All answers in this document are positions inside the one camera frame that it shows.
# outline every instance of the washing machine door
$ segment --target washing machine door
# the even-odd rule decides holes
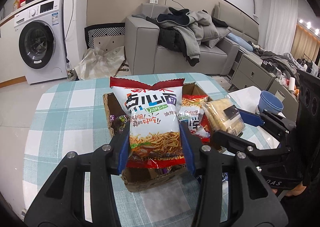
[[[54,37],[49,26],[30,22],[21,31],[19,50],[23,61],[31,68],[43,68],[54,50]]]

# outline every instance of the checkered tablecloth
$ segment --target checkered tablecloth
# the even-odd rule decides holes
[[[211,77],[199,73],[128,76],[152,85],[158,81],[185,78],[196,82],[213,100],[226,91]],[[24,154],[23,195],[26,209],[49,175],[69,151],[89,153],[109,143],[102,96],[110,93],[109,78],[64,82],[42,95],[36,108]],[[270,148],[257,128],[246,125],[242,138],[257,148]],[[113,191],[121,225],[190,226],[198,199],[199,184],[189,173],[170,183],[146,191],[130,193],[119,176],[112,176]],[[85,216],[91,220],[90,175],[85,176]],[[223,183],[221,221],[228,215],[228,183]]]

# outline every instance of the beige curtain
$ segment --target beige curtain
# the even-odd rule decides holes
[[[306,54],[311,60],[315,61],[319,52],[320,38],[313,32],[309,32],[300,25],[296,26],[291,54],[295,59],[302,58]]]

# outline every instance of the tile floor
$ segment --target tile floor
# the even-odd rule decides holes
[[[227,80],[219,76],[213,78],[228,91],[230,83]],[[23,82],[0,88],[0,192],[18,216],[21,216],[25,207],[22,192],[23,157],[34,111],[43,93],[65,81],[61,79],[34,85]]]

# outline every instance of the blue cup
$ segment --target blue cup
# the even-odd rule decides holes
[[[283,103],[275,97],[275,95],[262,91],[260,95],[258,109],[260,112],[263,112],[264,109],[267,111],[278,114],[283,109]]]

